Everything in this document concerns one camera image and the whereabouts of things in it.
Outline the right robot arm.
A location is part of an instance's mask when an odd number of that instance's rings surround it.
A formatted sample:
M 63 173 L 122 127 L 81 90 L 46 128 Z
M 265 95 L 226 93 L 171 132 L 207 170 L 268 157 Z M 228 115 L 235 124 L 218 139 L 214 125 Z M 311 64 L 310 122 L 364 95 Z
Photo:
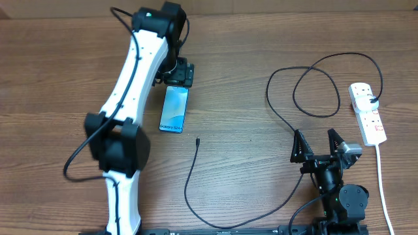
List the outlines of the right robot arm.
M 362 155 L 357 143 L 349 143 L 334 130 L 327 131 L 330 153 L 316 155 L 300 130 L 294 131 L 290 161 L 300 163 L 300 173 L 312 177 L 319 196 L 301 206 L 290 218 L 286 234 L 368 234 L 361 221 L 365 219 L 369 192 L 355 184 L 345 184 L 344 171 Z M 309 225 L 294 225 L 296 216 L 316 202 L 323 205 L 324 216 L 316 217 Z

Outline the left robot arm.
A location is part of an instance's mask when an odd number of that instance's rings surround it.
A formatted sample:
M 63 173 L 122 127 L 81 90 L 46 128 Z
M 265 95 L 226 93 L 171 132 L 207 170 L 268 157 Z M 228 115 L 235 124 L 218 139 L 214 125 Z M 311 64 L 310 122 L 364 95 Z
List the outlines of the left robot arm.
M 132 15 L 129 52 L 114 90 L 84 128 L 92 157 L 99 162 L 108 191 L 109 218 L 103 234 L 140 234 L 139 176 L 150 155 L 142 130 L 151 88 L 165 83 L 177 89 L 193 84 L 194 65 L 180 57 L 182 29 L 189 26 L 178 3 L 159 10 L 140 8 Z

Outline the blue Galaxy smartphone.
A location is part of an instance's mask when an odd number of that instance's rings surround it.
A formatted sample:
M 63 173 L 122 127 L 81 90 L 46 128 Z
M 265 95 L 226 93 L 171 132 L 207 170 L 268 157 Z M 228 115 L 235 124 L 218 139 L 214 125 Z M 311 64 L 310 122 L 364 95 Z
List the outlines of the blue Galaxy smartphone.
M 188 95 L 189 89 L 186 87 L 167 87 L 159 124 L 160 131 L 183 132 Z

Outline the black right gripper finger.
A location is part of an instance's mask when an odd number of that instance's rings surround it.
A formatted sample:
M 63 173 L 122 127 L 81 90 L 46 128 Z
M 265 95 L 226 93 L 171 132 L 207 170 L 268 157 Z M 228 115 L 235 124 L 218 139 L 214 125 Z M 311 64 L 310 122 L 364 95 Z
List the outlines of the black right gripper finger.
M 291 163 L 303 163 L 313 159 L 314 153 L 300 130 L 294 131 Z
M 342 145 L 344 139 L 334 129 L 329 129 L 327 134 L 329 138 L 330 154 L 339 155 L 340 150 L 338 148 Z

